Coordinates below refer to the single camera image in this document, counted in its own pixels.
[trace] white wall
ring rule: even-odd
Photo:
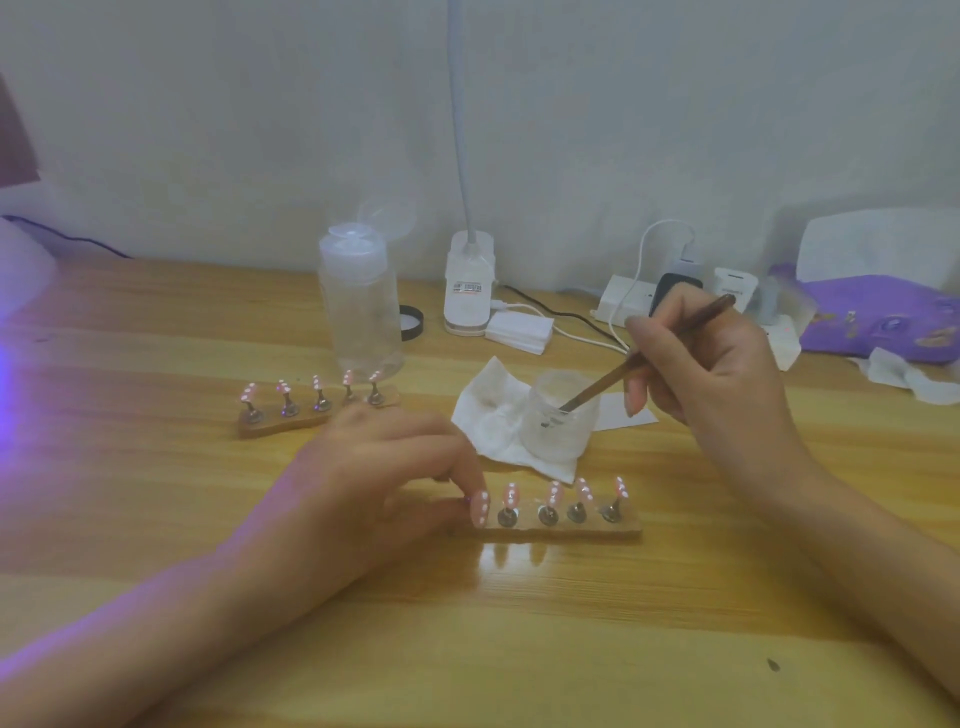
[[[467,0],[466,22],[502,279],[602,285],[661,216],[758,269],[811,217],[960,204],[956,0]],[[401,272],[438,277],[462,227],[444,23],[443,0],[0,0],[0,68],[77,229],[306,269],[329,221],[400,190]]]

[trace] purple bag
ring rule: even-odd
[[[792,273],[790,267],[776,266],[776,273]],[[960,298],[893,276],[799,285],[817,303],[800,337],[805,352],[869,356],[880,347],[908,361],[960,358]]]

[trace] person's right hand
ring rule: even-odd
[[[728,310],[689,337],[670,330],[715,297],[685,283],[674,286],[652,317],[626,328],[652,364],[626,382],[626,406],[651,399],[690,427],[697,443],[734,485],[766,489],[804,474],[813,460],[787,406],[766,334]]]

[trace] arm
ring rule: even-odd
[[[0,662],[3,724],[124,725],[412,541],[469,517],[464,498],[397,492],[422,477],[449,478],[468,497],[486,491],[476,452],[445,418],[349,407],[215,553]]]
[[[960,555],[830,475],[793,423],[763,331],[735,311],[688,350],[669,328],[713,297],[678,285],[654,317],[627,323],[652,366],[627,382],[689,425],[733,490],[960,698]]]

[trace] plastic bottle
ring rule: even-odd
[[[320,241],[320,283],[337,363],[354,381],[403,366],[396,274],[387,244],[360,223],[335,225]]]

